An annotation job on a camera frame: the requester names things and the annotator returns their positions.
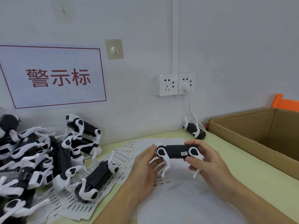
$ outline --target cardboard box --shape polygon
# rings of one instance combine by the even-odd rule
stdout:
[[[210,120],[209,131],[299,180],[299,113],[265,108]]]

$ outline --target red border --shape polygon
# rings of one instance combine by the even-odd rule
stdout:
[[[97,49],[97,48],[73,48],[73,47],[50,47],[50,46],[10,46],[10,45],[0,45],[0,47],[30,47],[30,48],[56,48],[56,49]],[[103,76],[103,85],[104,85],[104,92],[105,92],[105,100],[103,100],[103,101],[107,101],[105,81],[104,81],[104,73],[103,73],[103,65],[102,65],[101,50],[100,49],[98,49],[98,50],[99,50],[99,53],[100,53],[100,61],[101,61],[102,76]],[[2,69],[1,63],[0,63],[0,68],[1,68],[1,71],[2,71],[2,74],[3,74],[4,80],[5,80],[5,83],[7,85],[7,88],[8,88],[10,97],[11,97],[11,99],[13,101],[13,105],[14,105],[15,109],[31,108],[31,107],[16,107],[15,102],[13,100],[13,96],[12,96],[12,94],[10,92],[8,83],[6,81],[6,77],[4,75],[4,71]],[[78,103],[69,103],[69,104],[58,104],[58,105],[74,105],[74,104],[84,104],[84,103],[94,103],[94,102],[102,102],[102,101],[88,101],[88,102],[78,102]],[[40,106],[32,106],[32,107],[47,107],[47,106],[57,106],[57,105],[40,105]]]

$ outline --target person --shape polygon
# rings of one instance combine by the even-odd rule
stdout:
[[[212,191],[222,200],[235,206],[251,223],[254,224],[296,224],[270,203],[252,192],[239,182],[230,172],[219,153],[201,140],[189,140],[185,145],[198,145],[204,160],[188,156],[185,161],[189,169],[200,170],[200,175]],[[164,167],[163,159],[158,158],[149,163],[157,155],[156,146],[139,154],[132,166],[130,175],[115,196],[103,209],[93,224],[127,224],[135,206],[146,198],[154,187],[157,173]]]

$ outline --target tabletop surface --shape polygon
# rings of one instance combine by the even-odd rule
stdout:
[[[181,129],[170,131],[144,138],[184,138],[185,140],[193,139],[192,135]],[[103,152],[98,157],[106,156],[112,150],[120,148],[122,144],[129,142],[117,142],[109,145],[101,146]],[[223,160],[226,162],[232,174],[253,192],[267,200],[277,209],[292,218],[295,222],[299,222],[299,181],[289,175],[279,171],[278,169],[266,164],[265,162],[255,158],[247,152],[233,146],[232,144],[222,140],[218,136],[207,132],[204,139],[211,147],[217,150]],[[86,160],[86,166],[91,164],[91,159]],[[115,195],[120,184],[115,184],[108,196],[106,196],[97,206],[89,221],[81,220],[80,224],[91,224],[111,198]],[[53,224],[75,224],[77,221],[59,218]],[[136,224],[136,221],[129,221],[128,224]]]

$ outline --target white wall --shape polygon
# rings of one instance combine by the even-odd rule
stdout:
[[[201,117],[299,100],[299,0],[180,0],[179,72]]]
[[[19,111],[20,130],[63,132],[76,113],[103,131],[101,144],[175,130],[185,96],[157,97],[154,75],[170,73],[170,0],[72,0],[73,23],[58,23],[50,0],[0,0],[0,43],[101,45],[122,39],[123,60],[104,60],[109,104]],[[198,72],[191,107],[201,120],[299,99],[299,0],[181,0],[179,72]],[[11,104],[0,75],[0,105]]]

